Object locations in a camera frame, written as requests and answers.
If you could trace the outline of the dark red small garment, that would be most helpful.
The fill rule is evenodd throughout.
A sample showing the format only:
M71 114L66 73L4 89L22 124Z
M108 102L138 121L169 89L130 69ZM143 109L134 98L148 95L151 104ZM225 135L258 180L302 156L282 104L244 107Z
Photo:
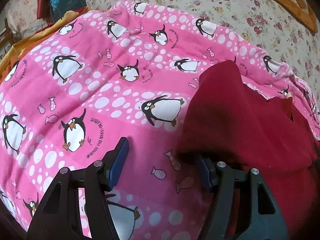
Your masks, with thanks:
M227 60L205 70L185 116L177 156L257 168L291 239L319 239L319 141L292 99L265 99Z

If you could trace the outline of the pink penguin print blanket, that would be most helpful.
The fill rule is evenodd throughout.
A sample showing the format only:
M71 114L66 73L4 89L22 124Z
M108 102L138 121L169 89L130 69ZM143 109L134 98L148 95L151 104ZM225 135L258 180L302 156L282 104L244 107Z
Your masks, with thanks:
M201 74L227 60L265 99L292 99L319 141L314 96L288 64L232 29L123 0L59 29L1 82L1 215L27 239L57 172L86 168L126 137L106 193L119 239L199 239L212 200L199 159L210 158L188 163L176 150Z

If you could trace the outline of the orange yellow cloth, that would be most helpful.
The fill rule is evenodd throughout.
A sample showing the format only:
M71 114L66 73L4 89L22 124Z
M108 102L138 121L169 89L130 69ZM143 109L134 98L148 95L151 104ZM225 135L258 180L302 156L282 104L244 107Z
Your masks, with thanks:
M56 23L49 25L34 35L24 38L11 46L10 50L1 60L1 82L3 82L5 77L9 74L15 62L21 60L27 53L29 53L29 51L41 42L50 38L59 29L73 22L80 15L87 13L88 11L90 11L89 7L83 7L77 11L67 11L63 18L59 19Z

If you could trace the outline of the teal cloth bag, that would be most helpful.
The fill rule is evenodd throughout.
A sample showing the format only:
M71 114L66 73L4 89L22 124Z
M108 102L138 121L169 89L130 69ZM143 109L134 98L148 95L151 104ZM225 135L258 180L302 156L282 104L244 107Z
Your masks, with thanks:
M63 18L67 11L77 11L86 7L85 0L50 0L50 16L54 22Z

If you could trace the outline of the floral print bed quilt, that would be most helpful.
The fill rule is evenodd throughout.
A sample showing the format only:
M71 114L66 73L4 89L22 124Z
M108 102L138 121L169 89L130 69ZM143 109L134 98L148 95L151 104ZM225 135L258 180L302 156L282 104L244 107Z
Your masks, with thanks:
M93 9L108 10L118 0L86 0ZM131 0L183 10L231 28L288 63L319 96L319 34L312 34L274 0Z

